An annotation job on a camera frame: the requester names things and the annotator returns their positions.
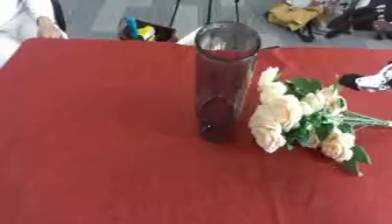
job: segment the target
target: yellow bag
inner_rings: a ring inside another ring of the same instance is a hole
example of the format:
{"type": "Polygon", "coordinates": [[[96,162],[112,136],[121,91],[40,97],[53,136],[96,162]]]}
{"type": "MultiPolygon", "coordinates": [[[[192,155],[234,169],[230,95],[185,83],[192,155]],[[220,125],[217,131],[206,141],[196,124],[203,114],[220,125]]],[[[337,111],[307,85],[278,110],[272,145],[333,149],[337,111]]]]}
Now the yellow bag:
{"type": "Polygon", "coordinates": [[[288,3],[281,3],[269,10],[268,20],[296,31],[323,13],[324,7],[322,6],[299,9],[288,3]]]}

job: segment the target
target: red tablecloth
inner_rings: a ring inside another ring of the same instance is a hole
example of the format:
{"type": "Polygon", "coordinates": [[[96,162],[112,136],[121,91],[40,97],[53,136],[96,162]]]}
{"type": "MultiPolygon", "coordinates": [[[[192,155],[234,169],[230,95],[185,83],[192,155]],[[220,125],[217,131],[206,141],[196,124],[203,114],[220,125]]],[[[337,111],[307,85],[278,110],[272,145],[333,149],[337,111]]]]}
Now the red tablecloth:
{"type": "MultiPolygon", "coordinates": [[[[392,221],[392,129],[368,128],[366,177],[306,149],[198,136],[194,54],[173,44],[30,40],[0,71],[1,224],[378,224],[392,221]]],[[[283,77],[376,73],[392,51],[268,50],[283,77]]],[[[250,91],[249,117],[256,105],[250,91]]],[[[345,90],[392,120],[391,93],[345,90]]]]}

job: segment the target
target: cream rose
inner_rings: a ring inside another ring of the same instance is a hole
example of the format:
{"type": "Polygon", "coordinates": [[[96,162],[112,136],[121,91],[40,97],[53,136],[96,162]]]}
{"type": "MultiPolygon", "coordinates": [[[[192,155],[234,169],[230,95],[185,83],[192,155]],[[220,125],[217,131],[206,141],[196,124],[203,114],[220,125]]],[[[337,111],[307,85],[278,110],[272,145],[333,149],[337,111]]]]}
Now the cream rose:
{"type": "Polygon", "coordinates": [[[304,101],[301,101],[300,103],[301,103],[302,111],[304,112],[305,116],[309,116],[309,115],[313,114],[313,112],[314,112],[313,108],[311,107],[311,105],[309,105],[309,103],[304,102],[304,101]]]}
{"type": "Polygon", "coordinates": [[[260,93],[260,102],[271,102],[283,96],[287,92],[287,87],[281,81],[274,81],[263,86],[260,93]]]}
{"type": "Polygon", "coordinates": [[[269,67],[260,76],[258,81],[258,87],[263,88],[263,86],[271,84],[276,78],[277,74],[279,73],[278,67],[269,67]]]}
{"type": "Polygon", "coordinates": [[[282,136],[282,127],[277,122],[263,122],[252,129],[257,144],[268,153],[273,153],[286,144],[282,136]]]}
{"type": "Polygon", "coordinates": [[[299,100],[292,94],[286,94],[263,105],[273,120],[282,125],[284,131],[291,130],[304,115],[299,100]]]}
{"type": "Polygon", "coordinates": [[[331,114],[338,115],[341,112],[347,110],[346,100],[339,95],[339,92],[335,89],[335,86],[325,87],[320,91],[320,93],[324,96],[325,107],[331,114]]]}
{"type": "Polygon", "coordinates": [[[271,107],[267,104],[259,105],[255,113],[250,117],[248,126],[253,128],[259,128],[266,122],[274,122],[276,119],[271,111],[271,107]]]}
{"type": "Polygon", "coordinates": [[[306,147],[311,149],[317,149],[320,146],[319,137],[316,134],[316,131],[311,132],[311,137],[309,138],[308,142],[306,143],[306,147]]]}
{"type": "Polygon", "coordinates": [[[326,105],[326,98],[321,93],[309,93],[302,99],[302,102],[308,103],[313,109],[313,112],[317,112],[326,105]]]}
{"type": "Polygon", "coordinates": [[[335,129],[321,146],[321,151],[327,157],[337,162],[348,161],[354,154],[351,148],[355,146],[355,136],[335,129]]]}

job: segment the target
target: flower stem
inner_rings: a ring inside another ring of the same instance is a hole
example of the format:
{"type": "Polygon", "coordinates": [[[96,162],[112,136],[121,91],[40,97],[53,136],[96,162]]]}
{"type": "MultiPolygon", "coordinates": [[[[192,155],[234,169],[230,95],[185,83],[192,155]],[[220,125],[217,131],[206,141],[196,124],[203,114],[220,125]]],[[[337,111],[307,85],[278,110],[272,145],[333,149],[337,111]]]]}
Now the flower stem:
{"type": "Polygon", "coordinates": [[[362,115],[353,111],[345,111],[345,116],[340,118],[340,121],[352,126],[382,126],[392,127],[391,121],[384,121],[381,119],[373,118],[368,115],[362,115]]]}

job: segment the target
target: gray floor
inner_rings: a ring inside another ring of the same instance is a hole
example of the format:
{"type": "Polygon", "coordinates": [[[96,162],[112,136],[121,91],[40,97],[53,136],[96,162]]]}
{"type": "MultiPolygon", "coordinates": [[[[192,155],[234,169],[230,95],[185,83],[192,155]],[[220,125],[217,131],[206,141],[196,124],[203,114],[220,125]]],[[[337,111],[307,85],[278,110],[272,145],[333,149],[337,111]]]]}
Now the gray floor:
{"type": "MultiPolygon", "coordinates": [[[[114,39],[118,21],[124,15],[168,25],[177,0],[60,0],[68,25],[67,32],[73,38],[114,39]]],[[[392,40],[373,40],[371,32],[325,39],[318,36],[311,44],[280,27],[267,23],[263,14],[280,0],[241,0],[241,22],[256,29],[268,46],[338,46],[375,49],[392,49],[392,40]]],[[[208,0],[182,0],[174,28],[183,37],[202,26],[207,19],[208,0]]],[[[213,21],[234,20],[234,0],[213,0],[213,21]]]]}

